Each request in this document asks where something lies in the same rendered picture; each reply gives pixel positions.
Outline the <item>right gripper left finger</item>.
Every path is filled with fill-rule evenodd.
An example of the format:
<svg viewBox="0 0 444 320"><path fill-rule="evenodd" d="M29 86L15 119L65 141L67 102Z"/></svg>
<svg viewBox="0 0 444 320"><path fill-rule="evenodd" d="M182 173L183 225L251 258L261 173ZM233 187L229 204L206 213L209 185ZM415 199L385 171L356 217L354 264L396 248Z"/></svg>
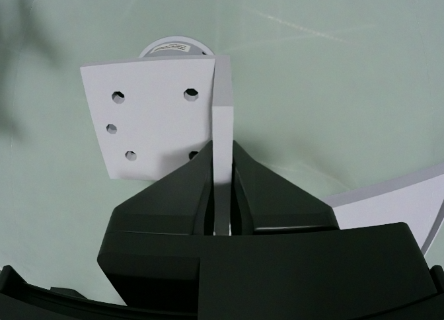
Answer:
<svg viewBox="0 0 444 320"><path fill-rule="evenodd" d="M189 162L116 206L106 232L137 229L213 235L214 221L211 140Z"/></svg>

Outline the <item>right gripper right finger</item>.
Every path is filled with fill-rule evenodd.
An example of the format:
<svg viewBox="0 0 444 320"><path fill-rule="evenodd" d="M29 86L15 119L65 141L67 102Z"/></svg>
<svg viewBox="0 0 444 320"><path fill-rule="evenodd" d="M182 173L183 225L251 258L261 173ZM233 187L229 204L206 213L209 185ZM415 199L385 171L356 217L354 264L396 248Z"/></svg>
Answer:
<svg viewBox="0 0 444 320"><path fill-rule="evenodd" d="M340 229L331 206L254 160L235 140L231 177L231 235Z"/></svg>

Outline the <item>white l-shaped bracket with holes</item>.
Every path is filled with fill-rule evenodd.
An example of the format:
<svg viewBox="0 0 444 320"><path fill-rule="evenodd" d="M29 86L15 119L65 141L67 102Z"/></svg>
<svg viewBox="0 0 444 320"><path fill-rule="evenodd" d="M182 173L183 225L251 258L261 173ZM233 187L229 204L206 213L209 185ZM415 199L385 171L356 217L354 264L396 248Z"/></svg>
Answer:
<svg viewBox="0 0 444 320"><path fill-rule="evenodd" d="M229 235L234 110L230 55L97 61L80 69L111 179L160 180L213 140L215 235ZM198 94L190 97L186 89Z"/></svg>

